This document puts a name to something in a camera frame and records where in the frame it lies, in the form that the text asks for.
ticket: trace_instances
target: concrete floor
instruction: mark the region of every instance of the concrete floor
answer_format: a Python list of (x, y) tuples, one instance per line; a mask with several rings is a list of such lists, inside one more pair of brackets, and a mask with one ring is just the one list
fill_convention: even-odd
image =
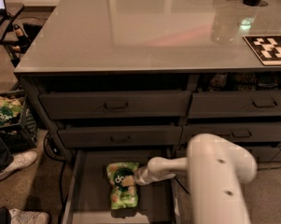
[[(24, 21), (42, 22), (48, 13), (22, 13)], [(2, 46), (0, 46), (0, 93), (8, 92), (17, 81), (13, 75), (14, 67)], [(45, 211), (50, 214), (52, 224), (58, 223), (62, 209), (59, 177), (63, 164), (50, 159), (43, 150), (46, 130), (40, 130), (37, 146), (31, 148), (38, 154), (37, 161), (0, 182), (0, 206), (8, 209)], [(67, 195), (72, 170), (66, 165), (63, 173), (63, 196)]]
[[(39, 16), (43, 20), (48, 14), (23, 13), (22, 16), (26, 20), (29, 16)], [(6, 51), (0, 47), (0, 92), (9, 91), (16, 82), (13, 69)], [(43, 139), (46, 133), (45, 130), (40, 131), (37, 147), (33, 148), (38, 154), (36, 163), (0, 182), (0, 206), (46, 211), (50, 213), (51, 223), (55, 224), (62, 207), (59, 193), (62, 164), (44, 153)], [(260, 163), (259, 166), (281, 166), (281, 162)], [(64, 196), (69, 189), (71, 174), (72, 170), (66, 166), (63, 175)], [(243, 191), (253, 224), (281, 224), (281, 169), (258, 172), (250, 184), (243, 186)], [(181, 197), (186, 200), (189, 195), (182, 193)], [(190, 223), (189, 203), (185, 201), (183, 206), (186, 215), (182, 224)]]

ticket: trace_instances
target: basket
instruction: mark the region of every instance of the basket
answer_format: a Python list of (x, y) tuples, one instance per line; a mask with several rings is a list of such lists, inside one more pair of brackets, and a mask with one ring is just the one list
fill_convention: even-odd
[(38, 127), (29, 109), (29, 101), (24, 91), (10, 91), (0, 93), (3, 97), (24, 97), (20, 118), (16, 123), (0, 127), (0, 137), (7, 144), (10, 151), (26, 150), (36, 147), (38, 140)]

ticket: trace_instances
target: checkered marker board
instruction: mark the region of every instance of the checkered marker board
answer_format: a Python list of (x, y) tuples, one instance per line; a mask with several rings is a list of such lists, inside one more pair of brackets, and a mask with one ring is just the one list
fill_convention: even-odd
[(281, 35), (245, 35), (244, 40), (264, 65), (281, 65)]

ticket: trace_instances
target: white sneaker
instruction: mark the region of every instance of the white sneaker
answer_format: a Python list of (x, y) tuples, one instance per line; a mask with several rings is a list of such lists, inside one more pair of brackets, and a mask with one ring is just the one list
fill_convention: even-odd
[(49, 214), (43, 212), (25, 212), (19, 209), (9, 210), (10, 224), (49, 224)]
[(0, 173), (0, 181), (8, 177), (12, 172), (30, 166), (37, 159), (37, 154), (34, 151), (27, 151), (13, 155), (13, 162)]

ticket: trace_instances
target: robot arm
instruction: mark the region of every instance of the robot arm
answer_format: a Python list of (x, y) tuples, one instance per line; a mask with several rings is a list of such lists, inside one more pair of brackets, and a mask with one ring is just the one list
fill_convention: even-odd
[(153, 158), (134, 175), (133, 182), (147, 185), (187, 171), (195, 223), (249, 224), (240, 183), (253, 180), (257, 164), (252, 155), (221, 137), (203, 133), (193, 137), (187, 158)]

